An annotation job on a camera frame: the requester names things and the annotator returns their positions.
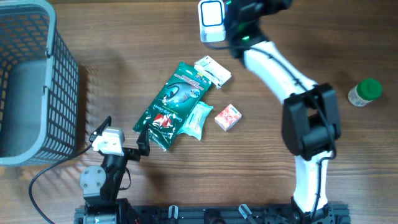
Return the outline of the white blue plaster pack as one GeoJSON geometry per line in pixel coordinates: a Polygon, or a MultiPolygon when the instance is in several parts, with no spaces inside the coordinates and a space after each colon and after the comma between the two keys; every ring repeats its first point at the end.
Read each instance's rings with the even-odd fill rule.
{"type": "Polygon", "coordinates": [[[230,71],[225,69],[209,55],[197,60],[194,68],[206,76],[216,87],[220,89],[231,77],[230,71]]]}

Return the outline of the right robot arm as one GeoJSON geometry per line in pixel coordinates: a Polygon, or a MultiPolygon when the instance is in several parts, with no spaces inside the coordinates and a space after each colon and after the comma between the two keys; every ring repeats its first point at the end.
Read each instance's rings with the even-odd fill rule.
{"type": "Polygon", "coordinates": [[[226,41],[234,58],[257,75],[282,105],[282,139],[294,156],[296,187],[293,223],[320,223],[332,216],[326,197],[329,161],[341,136],[336,92],[300,73],[262,32],[259,19],[292,5],[291,1],[228,1],[226,41]]]}

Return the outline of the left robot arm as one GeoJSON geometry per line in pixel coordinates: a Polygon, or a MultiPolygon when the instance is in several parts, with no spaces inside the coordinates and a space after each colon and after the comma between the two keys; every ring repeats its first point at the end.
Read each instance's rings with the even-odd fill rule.
{"type": "Polygon", "coordinates": [[[146,124],[136,141],[138,148],[124,147],[124,131],[111,126],[111,117],[96,128],[89,138],[94,151],[103,156],[99,166],[89,166],[80,175],[85,205],[75,210],[74,222],[83,223],[140,223],[138,213],[126,198],[118,193],[128,161],[139,162],[150,153],[149,125],[146,124]]]}

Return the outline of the teal tissue pack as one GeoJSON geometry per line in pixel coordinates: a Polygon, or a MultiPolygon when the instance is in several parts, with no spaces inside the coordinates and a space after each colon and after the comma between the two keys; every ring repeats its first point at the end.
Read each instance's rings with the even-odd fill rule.
{"type": "Polygon", "coordinates": [[[212,109],[212,106],[209,106],[206,103],[199,101],[192,109],[192,112],[189,114],[177,134],[187,134],[189,136],[197,138],[200,141],[205,120],[212,111],[212,109]]]}

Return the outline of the green 3M glove package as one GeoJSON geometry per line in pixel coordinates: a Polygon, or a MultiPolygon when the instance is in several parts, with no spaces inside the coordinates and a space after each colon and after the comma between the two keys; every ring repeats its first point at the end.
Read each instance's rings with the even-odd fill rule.
{"type": "Polygon", "coordinates": [[[211,81],[204,74],[180,62],[132,130],[141,133],[148,129],[149,139],[163,150],[168,150],[210,86],[211,81]]]}

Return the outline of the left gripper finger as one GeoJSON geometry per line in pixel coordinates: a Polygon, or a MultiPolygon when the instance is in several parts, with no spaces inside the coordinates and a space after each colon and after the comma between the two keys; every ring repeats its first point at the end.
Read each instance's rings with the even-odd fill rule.
{"type": "Polygon", "coordinates": [[[146,124],[136,141],[140,155],[148,156],[150,154],[149,142],[149,125],[146,124]]]}
{"type": "Polygon", "coordinates": [[[89,140],[95,140],[98,136],[102,135],[102,132],[108,127],[111,126],[111,117],[108,116],[101,125],[99,125],[89,137],[89,140]]]}

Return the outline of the green lid jar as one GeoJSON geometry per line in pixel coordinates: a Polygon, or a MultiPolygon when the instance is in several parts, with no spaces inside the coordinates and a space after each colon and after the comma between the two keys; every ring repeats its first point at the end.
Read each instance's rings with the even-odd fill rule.
{"type": "Polygon", "coordinates": [[[382,96],[382,85],[377,79],[367,78],[358,83],[348,93],[349,102],[364,107],[382,96]]]}

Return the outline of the small red white box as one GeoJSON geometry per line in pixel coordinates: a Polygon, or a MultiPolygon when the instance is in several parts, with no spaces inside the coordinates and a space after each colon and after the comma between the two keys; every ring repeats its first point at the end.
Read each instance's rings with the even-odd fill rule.
{"type": "Polygon", "coordinates": [[[232,104],[229,104],[215,117],[215,122],[222,128],[222,130],[227,131],[241,118],[242,114],[232,104]]]}

